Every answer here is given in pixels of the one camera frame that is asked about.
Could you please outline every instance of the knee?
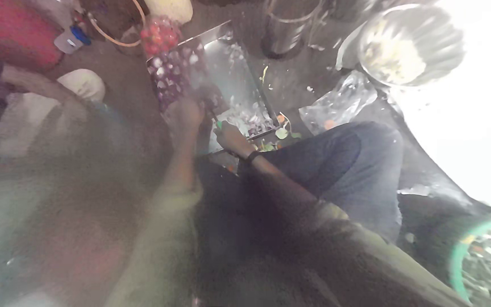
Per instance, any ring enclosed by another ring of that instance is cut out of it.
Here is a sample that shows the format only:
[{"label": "knee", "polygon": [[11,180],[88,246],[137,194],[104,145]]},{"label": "knee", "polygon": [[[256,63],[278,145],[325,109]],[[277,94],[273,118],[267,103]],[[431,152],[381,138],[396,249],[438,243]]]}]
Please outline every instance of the knee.
[{"label": "knee", "polygon": [[359,122],[354,130],[361,139],[363,150],[371,148],[380,155],[402,155],[403,137],[398,130],[378,122]]}]

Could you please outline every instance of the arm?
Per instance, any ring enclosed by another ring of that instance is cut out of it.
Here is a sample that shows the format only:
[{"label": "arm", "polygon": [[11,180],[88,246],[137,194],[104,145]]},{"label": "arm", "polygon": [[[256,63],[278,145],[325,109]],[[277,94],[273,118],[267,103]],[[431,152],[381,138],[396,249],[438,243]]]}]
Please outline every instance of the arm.
[{"label": "arm", "polygon": [[38,73],[9,64],[3,66],[0,82],[9,83],[24,88],[28,92],[56,99],[61,103],[81,101],[75,93],[62,84]]},{"label": "arm", "polygon": [[147,204],[129,264],[106,307],[191,305],[195,275],[192,213],[201,197],[193,157],[203,112],[193,101],[177,104],[176,151],[162,187]]},{"label": "arm", "polygon": [[47,98],[58,100],[63,105],[63,111],[70,119],[86,121],[86,104],[82,99],[62,84],[52,81],[38,73],[26,69],[4,64],[0,75],[0,83],[8,83],[26,91]]},{"label": "arm", "polygon": [[[242,158],[254,151],[226,122],[216,134],[223,148]],[[410,256],[350,221],[334,204],[316,199],[263,157],[252,165],[272,204],[296,228],[286,244],[295,250],[288,254],[308,268],[312,285],[334,305],[467,306]]]},{"label": "arm", "polygon": [[[217,141],[224,149],[246,159],[255,148],[242,136],[237,127],[224,121],[221,129],[216,129]],[[294,234],[307,234],[319,224],[319,212],[326,206],[304,187],[291,180],[277,167],[262,156],[252,161],[253,175],[261,181],[261,186],[272,199],[285,220],[292,226]]]}]

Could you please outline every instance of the green leaf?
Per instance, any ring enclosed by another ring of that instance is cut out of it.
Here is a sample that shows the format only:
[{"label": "green leaf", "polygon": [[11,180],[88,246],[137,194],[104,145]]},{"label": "green leaf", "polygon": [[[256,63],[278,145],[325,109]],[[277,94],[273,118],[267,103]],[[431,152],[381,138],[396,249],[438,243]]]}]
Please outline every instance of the green leaf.
[{"label": "green leaf", "polygon": [[285,130],[284,128],[280,128],[280,129],[276,130],[276,136],[280,140],[285,139],[288,135],[289,135],[289,132],[287,130]]}]

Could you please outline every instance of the dark trousers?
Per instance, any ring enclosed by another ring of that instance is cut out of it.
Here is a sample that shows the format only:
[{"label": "dark trousers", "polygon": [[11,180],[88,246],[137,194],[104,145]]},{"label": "dark trousers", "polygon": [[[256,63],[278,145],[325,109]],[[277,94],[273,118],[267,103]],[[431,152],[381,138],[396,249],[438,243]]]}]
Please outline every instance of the dark trousers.
[{"label": "dark trousers", "polygon": [[[374,122],[338,126],[263,157],[313,195],[342,208],[350,219],[395,241],[401,214],[397,185],[403,159],[398,131]],[[203,259],[233,265],[259,250],[277,219],[262,187],[221,166],[201,163],[205,196],[197,226]]]}]

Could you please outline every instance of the stainless steel tray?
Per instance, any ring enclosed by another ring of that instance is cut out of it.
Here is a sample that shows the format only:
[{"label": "stainless steel tray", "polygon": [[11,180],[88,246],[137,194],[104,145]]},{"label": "stainless steel tray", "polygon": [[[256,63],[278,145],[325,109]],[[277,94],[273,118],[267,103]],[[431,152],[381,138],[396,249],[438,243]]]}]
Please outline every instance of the stainless steel tray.
[{"label": "stainless steel tray", "polygon": [[[276,129],[279,126],[276,114],[266,101],[259,77],[252,74],[247,51],[236,37],[231,21],[181,42],[170,52],[181,52],[185,48],[196,50],[199,45],[203,46],[205,71],[192,71],[188,78],[194,88],[206,84],[216,87],[215,92],[219,92],[217,95],[226,104],[215,108],[218,120],[228,120],[237,125],[250,139]],[[149,62],[155,58],[147,60],[147,65],[151,65]],[[219,150],[221,147],[211,132],[208,152]]]}]

